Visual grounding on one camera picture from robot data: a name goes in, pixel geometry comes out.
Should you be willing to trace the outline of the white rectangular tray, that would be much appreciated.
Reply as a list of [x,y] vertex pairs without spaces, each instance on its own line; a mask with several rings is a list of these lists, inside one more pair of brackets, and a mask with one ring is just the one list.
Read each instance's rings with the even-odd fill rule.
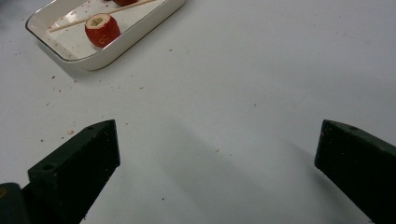
[[102,49],[92,44],[86,36],[85,22],[52,33],[48,29],[120,7],[112,0],[53,0],[27,20],[26,29],[60,63],[92,71],[115,61],[185,2],[157,0],[110,14],[120,27],[120,36]]

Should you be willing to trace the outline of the red cored hawthorn fruit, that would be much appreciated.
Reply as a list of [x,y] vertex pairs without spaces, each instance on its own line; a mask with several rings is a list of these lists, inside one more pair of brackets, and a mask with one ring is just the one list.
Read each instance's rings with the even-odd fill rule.
[[99,13],[85,23],[85,33],[88,39],[98,48],[104,48],[120,36],[117,21],[106,13]]
[[112,0],[112,1],[120,7],[129,6],[131,4],[138,2],[138,0]]

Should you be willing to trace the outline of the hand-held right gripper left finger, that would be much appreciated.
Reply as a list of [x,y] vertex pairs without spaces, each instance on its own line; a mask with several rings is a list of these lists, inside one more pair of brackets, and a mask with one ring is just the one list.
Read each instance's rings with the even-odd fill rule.
[[120,166],[116,121],[84,128],[28,170],[22,193],[35,224],[79,224]]

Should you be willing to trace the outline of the thin wooden skewer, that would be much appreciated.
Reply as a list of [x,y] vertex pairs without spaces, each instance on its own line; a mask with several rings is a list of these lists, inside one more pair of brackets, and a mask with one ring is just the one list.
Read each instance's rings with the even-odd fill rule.
[[[153,2],[153,1],[157,1],[157,0],[140,0],[140,1],[136,2],[136,3],[133,3],[133,4],[128,5],[128,6],[117,7],[117,8],[115,8],[115,9],[111,10],[111,11],[106,12],[105,14],[113,14],[113,13],[116,13],[116,12],[119,12],[119,11],[122,11],[122,10],[125,10],[125,9],[127,9],[127,8],[137,7],[137,6],[144,5],[144,4],[147,4],[147,3],[149,3],[149,2]],[[64,24],[64,25],[61,25],[61,26],[57,26],[57,27],[54,27],[54,28],[49,28],[49,29],[48,29],[48,32],[49,32],[49,33],[56,32],[56,31],[59,31],[59,30],[68,28],[68,27],[70,27],[70,26],[74,26],[74,25],[77,25],[77,24],[86,22],[89,18],[85,18],[85,19],[81,19],[81,20],[69,22],[69,23],[67,23],[67,24]]]

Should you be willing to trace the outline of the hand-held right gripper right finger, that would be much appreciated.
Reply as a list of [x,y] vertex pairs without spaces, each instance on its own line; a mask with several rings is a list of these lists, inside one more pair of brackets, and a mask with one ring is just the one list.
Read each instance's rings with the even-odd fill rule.
[[396,224],[396,146],[325,119],[314,164],[374,224]]

